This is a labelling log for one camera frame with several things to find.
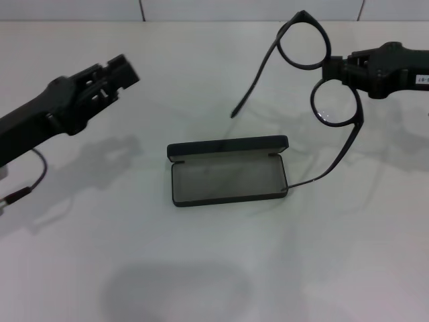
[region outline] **round lens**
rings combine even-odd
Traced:
[[[356,100],[350,88],[339,80],[326,82],[318,88],[314,97],[316,116],[324,123],[340,124],[356,114]]]
[[[292,25],[280,40],[280,44],[286,56],[297,64],[315,64],[326,55],[322,35],[308,23]],[[306,44],[311,44],[311,50],[306,50]]]

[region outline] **open glasses case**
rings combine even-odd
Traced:
[[[286,136],[170,144],[177,207],[284,198]]]

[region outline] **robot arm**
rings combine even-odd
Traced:
[[[353,52],[347,59],[332,56],[323,62],[322,75],[368,92],[372,99],[385,99],[402,90],[429,91],[429,51],[388,42],[377,49]]]
[[[0,119],[0,168],[60,133],[82,131],[88,120],[118,99],[118,89],[139,81],[120,55],[71,77],[59,77],[35,99]]]

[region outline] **eyeglass temple arm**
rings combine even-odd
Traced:
[[[253,79],[252,84],[250,85],[249,89],[245,93],[244,97],[241,99],[240,103],[238,103],[236,108],[234,108],[234,110],[232,111],[231,119],[236,117],[237,114],[240,112],[240,110],[243,108],[244,104],[246,104],[246,101],[248,100],[250,94],[253,92],[259,78],[261,78],[262,71],[265,68],[265,65],[267,64],[269,57],[273,53],[274,48],[279,43],[280,39],[284,36],[284,34],[287,32],[287,30],[290,28],[290,26],[293,25],[296,22],[296,20],[298,18],[300,18],[302,15],[303,15],[302,11],[297,12],[297,14],[295,14],[295,16],[281,28],[280,32],[277,34],[277,37],[275,37],[273,44],[269,47],[267,54],[265,54],[265,57],[262,60],[261,66],[259,67],[259,69],[256,73],[255,79]]]
[[[349,151],[350,147],[352,146],[353,142],[355,141],[357,134],[359,133],[361,128],[362,128],[362,123],[355,124],[355,127],[353,128],[352,132],[350,133],[349,138],[346,141],[346,144],[343,146],[340,153],[335,158],[334,162],[329,166],[328,170],[326,170],[325,172],[323,172],[320,176],[317,176],[316,178],[313,178],[313,179],[310,179],[307,181],[303,181],[303,182],[299,182],[296,184],[291,184],[289,186],[289,188],[295,188],[296,186],[302,186],[304,184],[314,182],[316,180],[323,178],[324,176],[329,174],[332,170],[334,170],[334,168],[338,165],[338,163],[340,163],[340,161],[344,158],[347,151]]]

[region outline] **eyeglass frame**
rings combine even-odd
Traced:
[[[308,24],[312,25],[313,27],[315,27],[320,32],[320,34],[322,35],[325,46],[326,46],[326,54],[325,54],[325,57],[320,62],[317,62],[316,64],[309,64],[309,65],[298,64],[298,63],[292,61],[284,53],[282,45],[280,44],[280,40],[283,38],[284,34],[289,30],[289,28],[296,23],[308,23]],[[308,12],[306,12],[304,10],[298,12],[297,14],[295,14],[295,16],[290,21],[285,23],[280,28],[280,30],[278,31],[277,37],[275,38],[273,44],[269,47],[267,54],[265,55],[265,57],[262,60],[262,63],[259,67],[259,70],[257,71],[255,79],[253,80],[251,86],[249,87],[249,90],[245,93],[242,100],[239,102],[239,104],[236,106],[236,108],[234,108],[234,110],[232,111],[231,118],[234,118],[235,116],[237,116],[237,114],[240,112],[240,110],[242,109],[242,107],[244,106],[244,104],[246,103],[248,98],[250,97],[250,94],[253,92],[253,90],[254,90],[254,88],[255,88],[255,86],[256,86],[256,84],[257,84],[257,82],[258,82],[258,80],[262,74],[262,71],[265,68],[265,65],[267,64],[267,61],[268,61],[269,57],[271,56],[272,52],[274,51],[275,47],[277,47],[280,55],[283,57],[283,59],[286,62],[288,62],[293,67],[296,67],[296,68],[299,68],[302,70],[315,70],[317,68],[320,68],[320,67],[322,67],[324,62],[326,62],[327,60],[330,60],[330,56],[331,56],[330,40],[329,40],[327,33],[323,29],[323,27]],[[357,89],[355,89],[353,87],[348,87],[348,88],[350,88],[350,90],[351,90],[351,92],[352,92],[352,94],[356,100],[356,113],[349,120],[339,122],[339,123],[333,123],[333,122],[329,122],[329,121],[325,120],[319,114],[319,112],[317,111],[316,105],[314,103],[314,98],[316,96],[317,90],[324,83],[326,83],[328,81],[329,81],[329,79],[323,79],[322,78],[320,81],[317,82],[317,84],[314,86],[314,88],[311,92],[310,105],[311,105],[311,108],[313,110],[314,115],[316,116],[316,118],[320,122],[322,122],[323,124],[325,124],[326,126],[329,126],[329,127],[344,127],[344,126],[347,126],[350,124],[354,124],[354,128],[353,128],[352,132],[350,133],[349,137],[347,138],[347,141],[345,142],[345,144],[344,144],[343,148],[341,149],[341,151],[339,152],[338,156],[334,159],[332,164],[329,166],[329,168],[325,172],[323,172],[320,176],[317,176],[313,179],[305,180],[303,182],[299,182],[296,184],[291,184],[288,188],[294,188],[296,186],[302,186],[304,184],[314,182],[316,180],[319,180],[319,179],[325,177],[332,170],[334,170],[334,168],[338,165],[338,163],[344,158],[346,153],[349,151],[350,147],[353,145],[353,142],[355,141],[358,133],[360,132],[360,130],[362,128],[362,125],[364,122],[362,101],[361,101],[361,98],[359,96],[359,93],[357,92]]]

